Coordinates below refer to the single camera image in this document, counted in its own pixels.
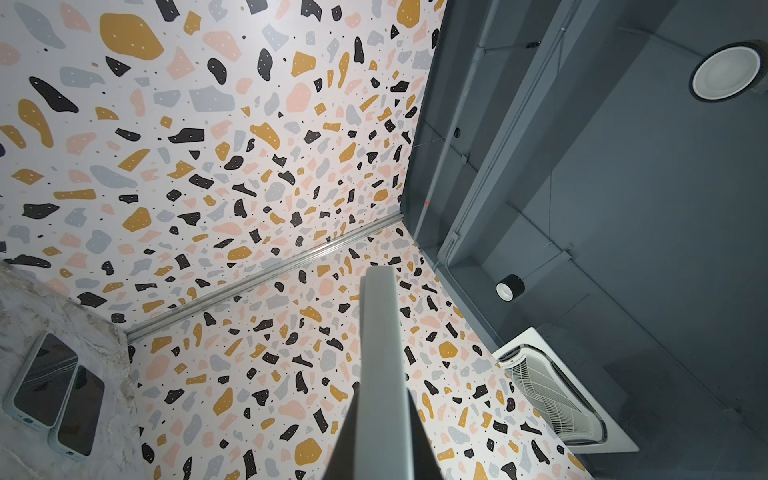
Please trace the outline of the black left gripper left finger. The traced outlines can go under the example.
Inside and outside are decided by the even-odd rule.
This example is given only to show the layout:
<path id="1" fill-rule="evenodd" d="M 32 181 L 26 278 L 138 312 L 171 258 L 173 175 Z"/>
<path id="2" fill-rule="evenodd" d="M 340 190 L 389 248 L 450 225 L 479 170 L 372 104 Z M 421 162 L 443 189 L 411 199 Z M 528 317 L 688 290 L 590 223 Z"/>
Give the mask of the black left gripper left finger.
<path id="1" fill-rule="evenodd" d="M 353 384 L 353 396 L 339 436 L 330 456 L 323 480 L 353 480 L 357 410 L 360 384 Z"/>

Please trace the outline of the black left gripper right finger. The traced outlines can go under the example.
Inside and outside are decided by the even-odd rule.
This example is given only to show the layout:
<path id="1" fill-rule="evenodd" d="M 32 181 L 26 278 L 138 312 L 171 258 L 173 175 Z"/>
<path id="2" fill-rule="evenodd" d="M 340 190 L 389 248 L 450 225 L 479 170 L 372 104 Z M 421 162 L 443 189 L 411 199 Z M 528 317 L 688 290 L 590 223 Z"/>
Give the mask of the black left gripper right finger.
<path id="1" fill-rule="evenodd" d="M 408 479 L 414 480 L 442 480 L 443 476 L 438 465 L 429 438 L 419 416 L 413 396 L 407 392 L 406 398 L 409 407 L 409 435 L 410 435 L 410 464 L 408 467 Z"/>

